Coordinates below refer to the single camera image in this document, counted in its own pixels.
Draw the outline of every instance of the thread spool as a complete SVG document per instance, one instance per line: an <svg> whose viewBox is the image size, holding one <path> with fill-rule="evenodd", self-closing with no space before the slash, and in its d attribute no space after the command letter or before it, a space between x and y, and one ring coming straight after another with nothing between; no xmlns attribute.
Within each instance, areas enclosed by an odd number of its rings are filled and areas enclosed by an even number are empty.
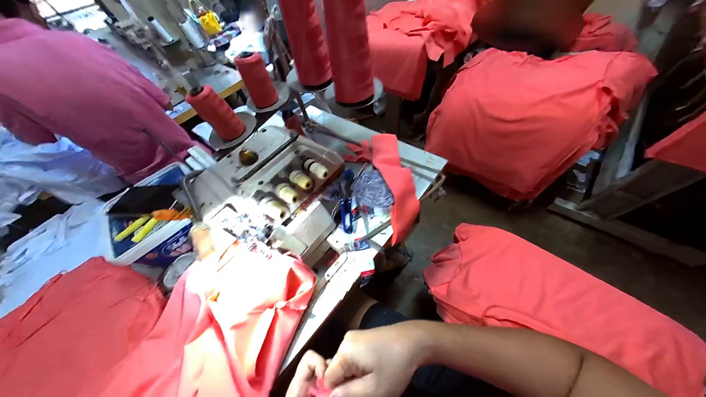
<svg viewBox="0 0 706 397"><path fill-rule="evenodd" d="M155 28L157 31L157 34L164 40L164 42L173 42L174 38L172 35L170 35L167 30L162 26L162 24L155 19L153 16L148 16L147 17L147 22L151 23L152 26Z"/></svg>
<svg viewBox="0 0 706 397"><path fill-rule="evenodd" d="M223 141L232 141L245 132L245 123L210 85L193 88L186 96L186 101Z"/></svg>
<svg viewBox="0 0 706 397"><path fill-rule="evenodd" d="M255 106L274 105L279 97L259 52L243 52L233 60Z"/></svg>
<svg viewBox="0 0 706 397"><path fill-rule="evenodd" d="M260 201L260 208L263 213L274 220L281 220L287 216L287 207L274 199L273 197L265 197Z"/></svg>
<svg viewBox="0 0 706 397"><path fill-rule="evenodd" d="M365 105L375 93L365 3L324 0L323 13L336 102L344 107Z"/></svg>
<svg viewBox="0 0 706 397"><path fill-rule="evenodd" d="M198 28L190 18L187 18L186 22L180 22L179 27L181 28L181 31L184 32L186 39L191 43L193 48L203 48L203 46L205 45L205 42L203 41L203 36L201 36L198 31Z"/></svg>
<svg viewBox="0 0 706 397"><path fill-rule="evenodd" d="M294 204L299 200L299 194L289 184L278 184L275 194L287 204Z"/></svg>
<svg viewBox="0 0 706 397"><path fill-rule="evenodd" d="M292 171L292 173L289 174L289 181L303 190L309 190L313 186L311 178L299 170Z"/></svg>
<svg viewBox="0 0 706 397"><path fill-rule="evenodd" d="M317 163L313 158L304 161L304 169L319 179L328 178L328 168Z"/></svg>
<svg viewBox="0 0 706 397"><path fill-rule="evenodd" d="M309 90L320 90L331 82L328 48L313 0L280 0L299 82Z"/></svg>

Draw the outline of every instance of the pink shirt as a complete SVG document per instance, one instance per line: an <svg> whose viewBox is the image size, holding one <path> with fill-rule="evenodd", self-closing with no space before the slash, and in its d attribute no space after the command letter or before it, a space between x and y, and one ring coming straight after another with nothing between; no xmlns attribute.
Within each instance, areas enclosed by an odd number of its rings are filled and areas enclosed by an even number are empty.
<svg viewBox="0 0 706 397"><path fill-rule="evenodd" d="M0 123L28 143L65 136L135 183L196 143L163 107L169 97L113 50L83 35L0 20Z"/></svg>

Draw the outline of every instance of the yellow marker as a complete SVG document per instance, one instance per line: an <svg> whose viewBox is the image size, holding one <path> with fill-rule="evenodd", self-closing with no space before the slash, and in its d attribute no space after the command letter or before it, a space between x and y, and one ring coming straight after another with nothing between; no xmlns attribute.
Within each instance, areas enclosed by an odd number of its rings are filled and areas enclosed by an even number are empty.
<svg viewBox="0 0 706 397"><path fill-rule="evenodd" d="M305 161L304 168L306 168L310 174L312 174L313 176L315 176L319 179L328 178L328 168L317 163L316 161L314 161L314 159L310 158L307 161Z"/></svg>
<svg viewBox="0 0 706 397"><path fill-rule="evenodd" d="M260 207L265 215L274 220L284 219L287 215L287 207L272 197L263 199L260 202Z"/></svg>
<svg viewBox="0 0 706 397"><path fill-rule="evenodd" d="M149 219L149 216L143 216L142 218L136 219L128 227L126 227L125 230L115 236L114 240L118 242L123 241L125 237L131 235L135 230L137 230L138 227L144 225Z"/></svg>
<svg viewBox="0 0 706 397"><path fill-rule="evenodd" d="M289 184L278 184L275 194L287 204L294 204L299 200L299 195Z"/></svg>
<svg viewBox="0 0 706 397"><path fill-rule="evenodd" d="M302 171L296 170L289 174L289 181L304 190L309 190L313 187L313 181L307 177Z"/></svg>
<svg viewBox="0 0 706 397"><path fill-rule="evenodd" d="M150 220L142 226L137 232L135 232L135 235L133 238L130 239L132 242L141 242L143 238L154 228L154 226L159 222L159 220L156 220L154 218L150 218Z"/></svg>

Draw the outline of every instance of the red thread spool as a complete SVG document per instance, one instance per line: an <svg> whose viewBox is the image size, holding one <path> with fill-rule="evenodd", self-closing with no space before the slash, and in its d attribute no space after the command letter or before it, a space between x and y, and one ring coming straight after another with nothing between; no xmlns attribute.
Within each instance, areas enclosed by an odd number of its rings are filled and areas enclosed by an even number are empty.
<svg viewBox="0 0 706 397"><path fill-rule="evenodd" d="M223 141L232 141L245 132L245 123L210 85L194 88L186 95L186 101Z"/></svg>
<svg viewBox="0 0 706 397"><path fill-rule="evenodd" d="M374 94L365 3L324 0L323 13L336 102L343 106L365 105Z"/></svg>
<svg viewBox="0 0 706 397"><path fill-rule="evenodd" d="M331 63L313 0L280 0L299 82L320 90L331 81Z"/></svg>
<svg viewBox="0 0 706 397"><path fill-rule="evenodd" d="M243 83L253 104L259 108L270 107L277 103L277 90L265 69L265 62L259 52L243 52L233 63L238 68Z"/></svg>

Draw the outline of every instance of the white fabric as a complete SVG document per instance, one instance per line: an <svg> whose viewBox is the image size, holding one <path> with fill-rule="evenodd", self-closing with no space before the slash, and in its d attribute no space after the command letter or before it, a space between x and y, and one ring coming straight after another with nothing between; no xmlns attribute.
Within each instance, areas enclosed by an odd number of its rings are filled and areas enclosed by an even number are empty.
<svg viewBox="0 0 706 397"><path fill-rule="evenodd" d="M225 57L233 62L235 57L242 52L259 52L265 65L270 63L270 56L265 47L265 36L262 32L243 31L240 35L230 40L230 47L225 51Z"/></svg>
<svg viewBox="0 0 706 397"><path fill-rule="evenodd" d="M99 241L103 205L89 198L8 247L0 261L0 316L24 303L56 274L104 254Z"/></svg>
<svg viewBox="0 0 706 397"><path fill-rule="evenodd" d="M125 186L112 167L67 138L33 146L0 126L0 227L18 219L14 209L41 191L78 204Z"/></svg>

